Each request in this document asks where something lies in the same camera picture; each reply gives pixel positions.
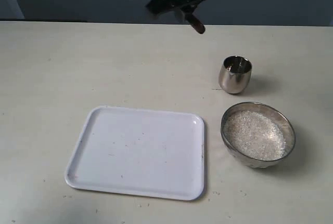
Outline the white plastic tray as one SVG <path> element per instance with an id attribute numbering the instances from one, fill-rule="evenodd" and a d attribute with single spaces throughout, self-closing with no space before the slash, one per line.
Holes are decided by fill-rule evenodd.
<path id="1" fill-rule="evenodd" d="M 205 188 L 205 124 L 191 113 L 101 106 L 65 171 L 72 188 L 192 201 Z"/>

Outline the steel bowl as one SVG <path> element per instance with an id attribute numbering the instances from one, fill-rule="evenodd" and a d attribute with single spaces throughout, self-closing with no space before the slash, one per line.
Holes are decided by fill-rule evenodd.
<path id="1" fill-rule="evenodd" d="M 277 124 L 279 129 L 282 131 L 284 138 L 286 139 L 285 151 L 282 158 L 273 161 L 263 161 L 251 158 L 239 152 L 226 139 L 224 133 L 224 125 L 227 119 L 232 114 L 240 111 L 252 111 L 252 112 L 261 113 L 264 116 L 270 118 L 275 124 Z M 267 168 L 278 164 L 279 162 L 285 160 L 285 158 L 293 151 L 296 144 L 296 134 L 289 120 L 278 110 L 259 102 L 241 102 L 229 107 L 222 116 L 220 132 L 222 140 L 225 146 L 227 147 L 228 151 L 230 152 L 230 154 L 240 163 L 249 166 L 251 168 Z"/>

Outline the small steel cup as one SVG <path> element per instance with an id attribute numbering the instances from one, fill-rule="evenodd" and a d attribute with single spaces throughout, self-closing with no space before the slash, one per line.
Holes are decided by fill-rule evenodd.
<path id="1" fill-rule="evenodd" d="M 219 85 L 229 94 L 243 92 L 249 84 L 252 63 L 242 56 L 229 56 L 223 63 L 219 73 Z"/>

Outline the white granular powder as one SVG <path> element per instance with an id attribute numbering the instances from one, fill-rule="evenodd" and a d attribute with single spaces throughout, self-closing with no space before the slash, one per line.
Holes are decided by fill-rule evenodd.
<path id="1" fill-rule="evenodd" d="M 283 157 L 286 139 L 270 118 L 261 113 L 240 111 L 224 125 L 226 139 L 242 154 L 263 161 Z"/>

